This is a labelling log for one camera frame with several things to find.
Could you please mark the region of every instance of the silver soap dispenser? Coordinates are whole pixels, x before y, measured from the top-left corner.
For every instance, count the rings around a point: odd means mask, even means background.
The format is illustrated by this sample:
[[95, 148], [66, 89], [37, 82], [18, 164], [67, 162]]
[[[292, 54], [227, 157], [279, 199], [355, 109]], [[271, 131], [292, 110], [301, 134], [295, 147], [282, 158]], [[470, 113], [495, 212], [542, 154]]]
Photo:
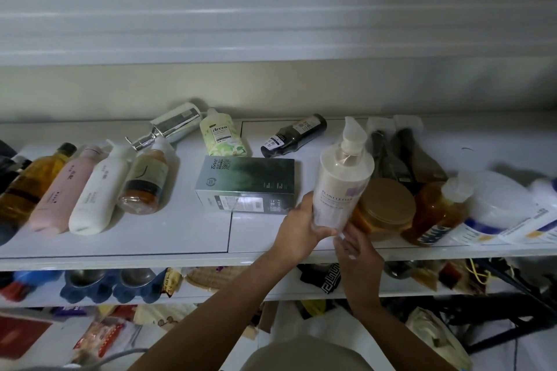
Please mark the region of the silver soap dispenser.
[[147, 135], [137, 141], [126, 140], [136, 151], [141, 151], [155, 142], [155, 138], [163, 136], [168, 142], [176, 142], [184, 136], [199, 128], [203, 116], [197, 106], [192, 103], [184, 103], [151, 121], [153, 129]]

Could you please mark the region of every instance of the pink bottle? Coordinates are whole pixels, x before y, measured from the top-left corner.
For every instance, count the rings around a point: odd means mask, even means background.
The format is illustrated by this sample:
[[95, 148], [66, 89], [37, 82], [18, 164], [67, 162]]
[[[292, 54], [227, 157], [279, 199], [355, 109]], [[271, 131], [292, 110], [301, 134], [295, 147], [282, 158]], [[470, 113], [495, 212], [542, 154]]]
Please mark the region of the pink bottle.
[[59, 234], [68, 230], [71, 212], [95, 164], [101, 160], [101, 153], [97, 146], [86, 146], [79, 157], [64, 166], [31, 213], [29, 227]]

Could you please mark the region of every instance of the green box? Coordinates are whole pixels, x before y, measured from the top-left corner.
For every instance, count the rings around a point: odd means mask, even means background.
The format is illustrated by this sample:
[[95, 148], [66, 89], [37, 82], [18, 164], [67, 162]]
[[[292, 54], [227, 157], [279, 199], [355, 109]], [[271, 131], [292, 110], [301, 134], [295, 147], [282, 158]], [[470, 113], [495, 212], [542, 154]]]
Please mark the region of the green box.
[[206, 156], [196, 193], [210, 211], [287, 214], [296, 206], [294, 160]]

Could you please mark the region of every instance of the beige wall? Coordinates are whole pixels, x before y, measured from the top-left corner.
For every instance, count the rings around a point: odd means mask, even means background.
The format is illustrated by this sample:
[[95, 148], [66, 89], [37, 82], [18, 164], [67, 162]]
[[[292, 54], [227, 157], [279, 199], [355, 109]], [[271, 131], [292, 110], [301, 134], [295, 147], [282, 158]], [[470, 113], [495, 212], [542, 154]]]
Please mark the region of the beige wall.
[[0, 68], [0, 121], [151, 119], [186, 101], [236, 117], [557, 107], [557, 58]]

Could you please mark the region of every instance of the white bottle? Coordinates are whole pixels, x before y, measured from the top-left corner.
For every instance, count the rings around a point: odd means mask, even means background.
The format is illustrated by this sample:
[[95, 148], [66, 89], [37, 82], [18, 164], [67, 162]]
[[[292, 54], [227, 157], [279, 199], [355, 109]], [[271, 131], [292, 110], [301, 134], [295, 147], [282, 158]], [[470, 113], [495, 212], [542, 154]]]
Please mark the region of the white bottle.
[[474, 245], [491, 241], [536, 210], [530, 192], [509, 177], [484, 171], [470, 173], [468, 179], [474, 186], [468, 202], [470, 216], [449, 233], [459, 243]]
[[93, 169], [70, 216], [69, 228], [74, 234], [98, 234], [106, 229], [128, 174], [130, 147], [107, 141], [112, 151]]
[[229, 114], [209, 108], [199, 128], [210, 156], [247, 156], [246, 147]]
[[528, 186], [536, 213], [502, 234], [508, 243], [557, 242], [557, 178], [536, 179]]
[[364, 146], [366, 131], [350, 116], [346, 117], [343, 140], [321, 153], [321, 165], [313, 197], [314, 226], [344, 225], [366, 189], [373, 173], [371, 154]]

